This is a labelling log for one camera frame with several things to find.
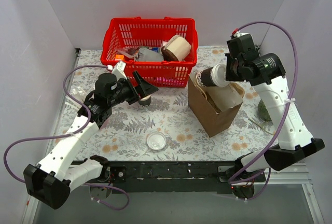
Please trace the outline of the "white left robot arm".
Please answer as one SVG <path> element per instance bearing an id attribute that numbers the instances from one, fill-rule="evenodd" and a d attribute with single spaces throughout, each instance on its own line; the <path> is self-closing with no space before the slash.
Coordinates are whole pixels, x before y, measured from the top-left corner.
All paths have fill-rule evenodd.
<path id="1" fill-rule="evenodd" d="M 128 79 L 118 79 L 111 73 L 98 77 L 94 90 L 88 93 L 70 126 L 69 136 L 61 138 L 36 165 L 29 164 L 25 168 L 23 175 L 29 195 L 58 209 L 77 187 L 91 180 L 103 183 L 113 177 L 109 161 L 98 155 L 91 156 L 74 168 L 70 166 L 82 147 L 111 116 L 114 106 L 123 102 L 131 105 L 158 91 L 137 71 L 133 72 L 133 76 L 136 86 Z"/>

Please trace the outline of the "grey crumpled pouch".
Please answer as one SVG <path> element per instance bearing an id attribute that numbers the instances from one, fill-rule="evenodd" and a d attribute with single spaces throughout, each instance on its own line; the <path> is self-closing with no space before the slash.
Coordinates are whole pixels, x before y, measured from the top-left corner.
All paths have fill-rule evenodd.
<path id="1" fill-rule="evenodd" d="M 138 62 L 162 62 L 164 60 L 163 55 L 145 47 L 139 49 L 138 55 L 139 57 L 136 59 Z"/>

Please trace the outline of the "brown paper bag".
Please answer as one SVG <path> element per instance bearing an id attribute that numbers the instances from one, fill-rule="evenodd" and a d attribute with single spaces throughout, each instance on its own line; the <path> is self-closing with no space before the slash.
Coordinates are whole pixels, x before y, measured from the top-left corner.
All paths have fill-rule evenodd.
<path id="1" fill-rule="evenodd" d="M 226 87 L 200 87 L 194 75 L 188 79 L 188 105 L 209 137 L 228 129 L 237 115 L 244 89 L 231 82 Z"/>

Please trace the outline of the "black paper coffee cup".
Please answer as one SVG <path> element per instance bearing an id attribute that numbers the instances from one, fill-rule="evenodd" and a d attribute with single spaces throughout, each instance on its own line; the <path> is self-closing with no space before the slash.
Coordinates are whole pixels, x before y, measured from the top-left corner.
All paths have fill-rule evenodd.
<path id="1" fill-rule="evenodd" d="M 214 87 L 216 84 L 212 79 L 212 67 L 196 73 L 196 83 L 201 87 Z"/>

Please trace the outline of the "clear plastic snack packet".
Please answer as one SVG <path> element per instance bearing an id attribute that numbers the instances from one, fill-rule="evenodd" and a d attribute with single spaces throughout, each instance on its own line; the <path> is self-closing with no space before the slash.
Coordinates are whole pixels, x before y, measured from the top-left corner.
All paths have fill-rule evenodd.
<path id="1" fill-rule="evenodd" d="M 117 54 L 119 55 L 123 55 L 124 56 L 124 60 L 126 61 L 135 61 L 139 55 L 139 47 L 138 48 L 118 48 L 116 49 Z"/>

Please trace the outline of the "orange snack box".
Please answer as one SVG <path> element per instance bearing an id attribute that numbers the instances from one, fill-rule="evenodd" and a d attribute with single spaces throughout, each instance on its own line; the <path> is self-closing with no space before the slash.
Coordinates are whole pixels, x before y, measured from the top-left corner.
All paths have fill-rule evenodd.
<path id="1" fill-rule="evenodd" d="M 124 61 L 125 60 L 125 56 L 122 54 L 116 54 L 115 55 L 115 61 Z"/>

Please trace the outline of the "red plastic shopping basket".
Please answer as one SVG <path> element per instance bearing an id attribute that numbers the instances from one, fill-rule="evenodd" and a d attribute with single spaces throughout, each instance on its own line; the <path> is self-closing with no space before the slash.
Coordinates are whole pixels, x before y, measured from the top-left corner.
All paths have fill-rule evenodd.
<path id="1" fill-rule="evenodd" d="M 198 34 L 192 18 L 113 18 L 106 31 L 101 63 L 124 62 L 134 82 L 137 71 L 157 87 L 183 88 L 197 63 Z"/>

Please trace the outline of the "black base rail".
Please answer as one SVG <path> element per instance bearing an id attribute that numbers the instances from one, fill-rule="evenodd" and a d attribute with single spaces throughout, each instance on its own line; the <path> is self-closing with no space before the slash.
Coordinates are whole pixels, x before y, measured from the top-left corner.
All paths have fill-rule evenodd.
<path id="1" fill-rule="evenodd" d="M 97 155 L 69 164 L 52 158 L 51 164 L 28 165 L 23 175 L 28 193 L 53 208 L 85 183 L 126 192 L 230 193 L 227 180 L 238 170 L 233 161 L 109 161 Z"/>

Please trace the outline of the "green melon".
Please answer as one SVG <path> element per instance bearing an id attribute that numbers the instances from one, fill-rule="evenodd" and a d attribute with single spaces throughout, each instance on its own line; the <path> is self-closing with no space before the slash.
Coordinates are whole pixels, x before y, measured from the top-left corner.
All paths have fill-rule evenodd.
<path id="1" fill-rule="evenodd" d="M 263 100 L 260 100 L 258 103 L 258 115 L 264 121 L 271 122 L 271 117 L 266 109 L 266 106 L 265 106 Z"/>

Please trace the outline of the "pink cup of straws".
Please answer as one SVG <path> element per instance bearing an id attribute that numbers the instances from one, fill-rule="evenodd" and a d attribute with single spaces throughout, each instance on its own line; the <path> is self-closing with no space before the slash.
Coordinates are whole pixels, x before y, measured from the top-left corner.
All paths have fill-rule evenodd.
<path id="1" fill-rule="evenodd" d="M 81 87 L 81 86 L 77 86 L 74 87 L 71 91 L 70 91 L 70 95 L 80 101 L 81 103 L 84 102 L 86 96 L 87 96 L 87 92 Z M 66 96 L 66 100 L 65 100 L 65 105 L 67 105 L 68 107 L 79 111 L 79 109 L 81 108 L 81 105 L 78 104 L 77 102 L 75 102 L 72 98 L 70 98 L 69 96 Z"/>

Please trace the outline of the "white plastic cup lid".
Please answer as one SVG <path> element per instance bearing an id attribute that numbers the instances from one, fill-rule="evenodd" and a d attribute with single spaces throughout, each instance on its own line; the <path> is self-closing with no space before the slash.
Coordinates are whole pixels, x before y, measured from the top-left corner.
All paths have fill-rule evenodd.
<path id="1" fill-rule="evenodd" d="M 155 151 L 162 150 L 167 143 L 167 139 L 161 132 L 151 132 L 146 139 L 147 146 Z"/>

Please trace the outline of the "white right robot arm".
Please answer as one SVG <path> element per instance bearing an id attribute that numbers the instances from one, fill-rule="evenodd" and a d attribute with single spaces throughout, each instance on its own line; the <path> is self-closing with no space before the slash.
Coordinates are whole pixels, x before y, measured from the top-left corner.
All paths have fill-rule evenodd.
<path id="1" fill-rule="evenodd" d="M 227 45 L 226 79 L 250 83 L 268 111 L 276 129 L 272 141 L 277 142 L 237 158 L 229 181 L 246 181 L 265 169 L 281 171 L 324 149 L 323 140 L 313 137 L 301 119 L 280 58 L 274 53 L 260 55 L 249 33 L 234 31 Z"/>

